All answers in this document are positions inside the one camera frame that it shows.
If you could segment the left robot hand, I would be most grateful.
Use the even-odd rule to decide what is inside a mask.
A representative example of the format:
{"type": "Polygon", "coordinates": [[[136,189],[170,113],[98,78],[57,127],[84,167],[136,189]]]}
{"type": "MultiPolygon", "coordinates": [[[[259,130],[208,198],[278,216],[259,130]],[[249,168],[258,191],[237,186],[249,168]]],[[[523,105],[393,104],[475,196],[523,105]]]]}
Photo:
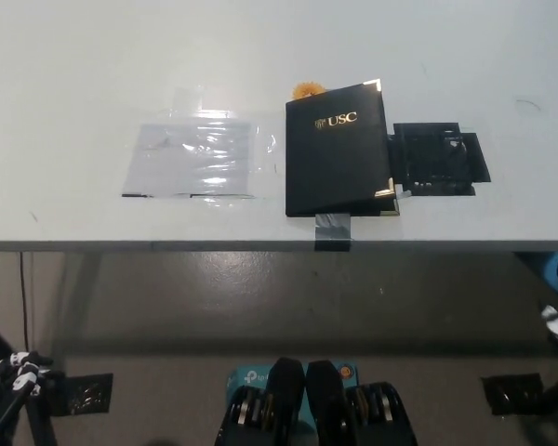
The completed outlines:
{"type": "Polygon", "coordinates": [[[12,445],[20,410],[29,396],[41,390],[53,360],[37,351],[12,353],[0,360],[0,445],[12,445]]]}

